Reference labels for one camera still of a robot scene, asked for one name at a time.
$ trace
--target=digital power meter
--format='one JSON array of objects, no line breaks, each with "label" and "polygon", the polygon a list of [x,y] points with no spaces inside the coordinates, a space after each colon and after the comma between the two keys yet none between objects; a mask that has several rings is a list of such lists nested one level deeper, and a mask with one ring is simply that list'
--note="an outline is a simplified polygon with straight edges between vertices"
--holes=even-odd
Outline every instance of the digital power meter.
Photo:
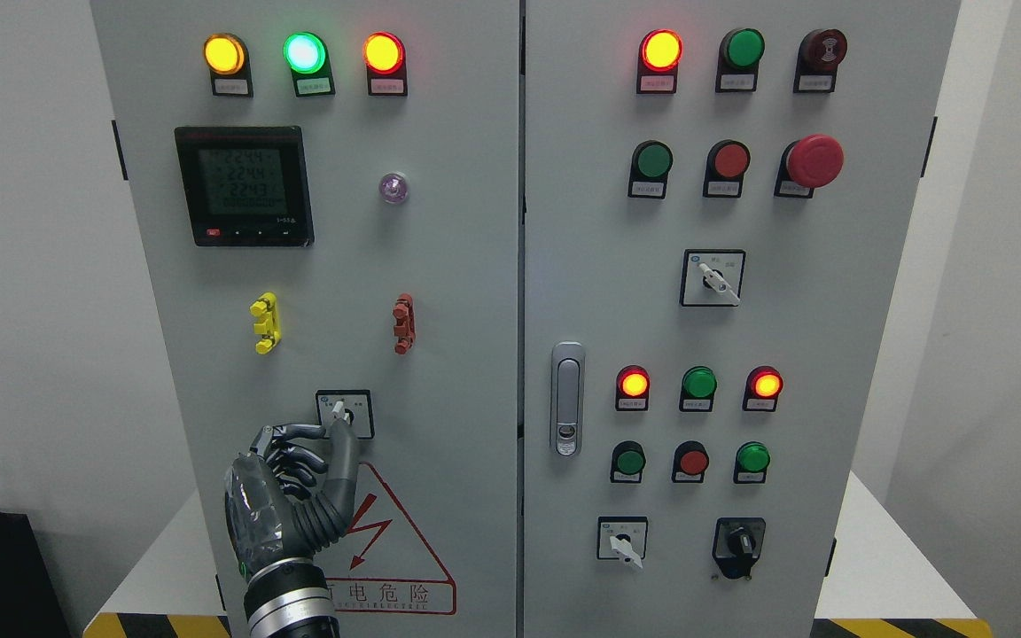
[{"label": "digital power meter", "polygon": [[297,126],[181,126],[176,151],[196,245],[312,243]]}]

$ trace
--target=green push button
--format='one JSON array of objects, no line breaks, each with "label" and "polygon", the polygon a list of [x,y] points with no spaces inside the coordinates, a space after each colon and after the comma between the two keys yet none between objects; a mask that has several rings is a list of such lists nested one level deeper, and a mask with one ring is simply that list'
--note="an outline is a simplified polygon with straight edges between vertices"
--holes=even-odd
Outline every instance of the green push button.
[{"label": "green push button", "polygon": [[748,443],[738,448],[738,467],[746,473],[761,473],[770,464],[770,451],[762,443]]},{"label": "green push button", "polygon": [[660,142],[648,143],[636,156],[636,169],[644,178],[660,178],[672,168],[672,151]]},{"label": "green push button", "polygon": [[693,399],[707,399],[716,392],[716,375],[712,367],[696,366],[684,374],[684,392]]},{"label": "green push button", "polygon": [[745,69],[763,59],[763,34],[753,29],[741,29],[727,39],[724,56],[727,64]]},{"label": "green push button", "polygon": [[623,475],[633,476],[639,474],[643,469],[643,453],[629,449],[627,452],[621,452],[621,455],[617,456],[617,472]]}]

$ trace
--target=electrical control cabinet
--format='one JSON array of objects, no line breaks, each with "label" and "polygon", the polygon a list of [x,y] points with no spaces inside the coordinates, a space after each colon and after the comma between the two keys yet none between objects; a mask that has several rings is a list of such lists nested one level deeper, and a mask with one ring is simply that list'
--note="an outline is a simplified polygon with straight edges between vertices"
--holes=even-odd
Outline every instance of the electrical control cabinet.
[{"label": "electrical control cabinet", "polygon": [[[232,634],[247,635],[245,582],[224,473],[259,428],[317,423],[340,395],[368,463],[351,533],[318,556],[344,634],[514,635],[518,1],[92,8]],[[380,33],[402,63],[367,56]],[[216,190],[201,215],[179,127]],[[295,154],[199,127],[278,127],[294,153],[300,135],[308,206],[265,205],[303,192],[279,181]],[[283,232],[302,239],[277,247]]]},{"label": "electrical control cabinet", "polygon": [[810,634],[957,10],[528,1],[527,638]]}]

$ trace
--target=yellow terminal block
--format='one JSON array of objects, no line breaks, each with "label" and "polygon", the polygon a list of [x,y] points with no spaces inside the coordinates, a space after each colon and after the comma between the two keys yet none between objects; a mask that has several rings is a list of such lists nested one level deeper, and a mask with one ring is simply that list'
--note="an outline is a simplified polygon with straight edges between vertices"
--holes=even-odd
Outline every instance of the yellow terminal block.
[{"label": "yellow terminal block", "polygon": [[251,315],[254,316],[254,334],[260,336],[254,344],[254,351],[266,354],[283,340],[283,331],[279,326],[279,298],[275,293],[266,292],[251,303]]}]

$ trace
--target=red lightning bolt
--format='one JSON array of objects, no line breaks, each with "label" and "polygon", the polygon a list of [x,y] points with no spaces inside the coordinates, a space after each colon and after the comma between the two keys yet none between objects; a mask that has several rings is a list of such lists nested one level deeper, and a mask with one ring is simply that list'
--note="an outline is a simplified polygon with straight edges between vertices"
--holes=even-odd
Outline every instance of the red lightning bolt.
[{"label": "red lightning bolt", "polygon": [[377,501],[376,494],[366,495],[366,499],[361,501],[360,506],[357,507],[357,512],[354,513],[352,517],[352,524],[349,524],[348,534],[355,534],[357,532],[364,532],[364,530],[367,529],[377,528],[377,534],[373,535],[373,538],[369,541],[369,544],[366,545],[366,548],[361,549],[359,554],[353,556],[352,561],[349,561],[349,571],[352,571],[354,568],[359,566],[360,562],[366,561],[364,554],[369,552],[369,548],[373,547],[373,543],[377,542],[378,538],[380,538],[380,535],[384,534],[385,530],[388,529],[388,526],[393,524],[393,519],[388,519],[388,521],[378,521],[375,522],[373,525],[357,527],[357,522],[360,521],[361,517],[366,516],[366,512],[369,511],[369,507],[373,507],[373,503],[376,503],[376,501]]}]

